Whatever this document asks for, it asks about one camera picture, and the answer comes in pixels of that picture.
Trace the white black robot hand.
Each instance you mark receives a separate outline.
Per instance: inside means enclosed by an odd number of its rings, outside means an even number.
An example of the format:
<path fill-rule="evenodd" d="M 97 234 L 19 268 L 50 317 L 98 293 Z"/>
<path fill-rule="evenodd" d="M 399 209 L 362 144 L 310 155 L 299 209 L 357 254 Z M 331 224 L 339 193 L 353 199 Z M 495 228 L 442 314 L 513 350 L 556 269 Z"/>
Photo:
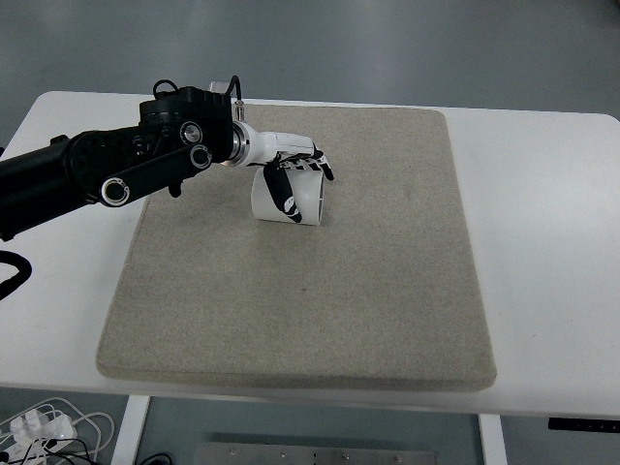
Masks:
<path fill-rule="evenodd" d="M 275 165 L 266 165 L 278 161 Z M 245 122 L 232 124 L 231 167 L 263 166 L 263 178 L 274 206 L 288 219 L 300 223 L 302 215 L 295 203 L 291 182 L 285 169 L 322 171 L 334 180 L 331 165 L 314 142 L 306 136 L 258 132 Z"/>

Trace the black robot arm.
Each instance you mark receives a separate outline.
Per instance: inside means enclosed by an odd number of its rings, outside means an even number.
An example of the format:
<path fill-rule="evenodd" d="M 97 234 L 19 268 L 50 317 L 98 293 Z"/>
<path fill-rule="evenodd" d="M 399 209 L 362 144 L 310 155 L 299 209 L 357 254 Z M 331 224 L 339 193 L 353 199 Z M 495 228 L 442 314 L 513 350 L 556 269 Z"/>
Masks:
<path fill-rule="evenodd" d="M 139 105 L 139 124 L 59 136 L 48 146 L 1 164 L 1 238 L 99 202 L 120 207 L 162 189 L 177 198 L 184 180 L 213 164 L 263 170 L 274 206 L 302 221 L 290 171 L 333 172 L 308 137 L 257 132 L 244 120 L 238 77 L 206 90 L 153 90 Z"/>

